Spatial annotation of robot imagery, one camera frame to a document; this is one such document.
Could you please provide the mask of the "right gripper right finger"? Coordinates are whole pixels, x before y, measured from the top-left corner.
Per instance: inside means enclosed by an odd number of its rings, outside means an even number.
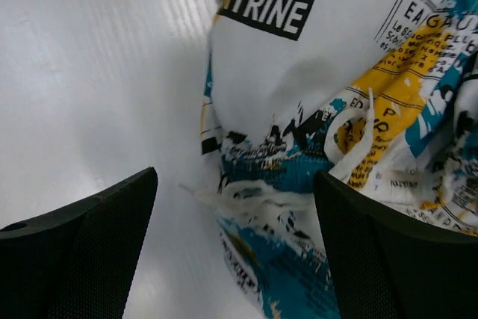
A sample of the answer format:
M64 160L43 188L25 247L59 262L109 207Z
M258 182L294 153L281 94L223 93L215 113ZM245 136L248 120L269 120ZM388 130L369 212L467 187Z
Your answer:
M413 219L323 171L314 200L342 318L477 317L477 238Z

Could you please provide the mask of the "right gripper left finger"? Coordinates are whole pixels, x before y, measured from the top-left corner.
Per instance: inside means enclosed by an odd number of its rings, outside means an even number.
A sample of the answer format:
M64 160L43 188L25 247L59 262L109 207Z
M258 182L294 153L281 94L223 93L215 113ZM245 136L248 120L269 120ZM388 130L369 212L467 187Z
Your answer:
M1 317L121 318L157 188L148 167L1 229Z

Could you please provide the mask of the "patterned white teal yellow shorts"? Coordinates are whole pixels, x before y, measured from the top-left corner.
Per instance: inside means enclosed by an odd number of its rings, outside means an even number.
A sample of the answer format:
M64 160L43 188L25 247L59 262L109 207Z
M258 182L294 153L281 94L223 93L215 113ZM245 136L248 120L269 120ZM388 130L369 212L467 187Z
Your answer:
M317 172L477 235L477 0L217 2L196 198L264 318L340 317Z

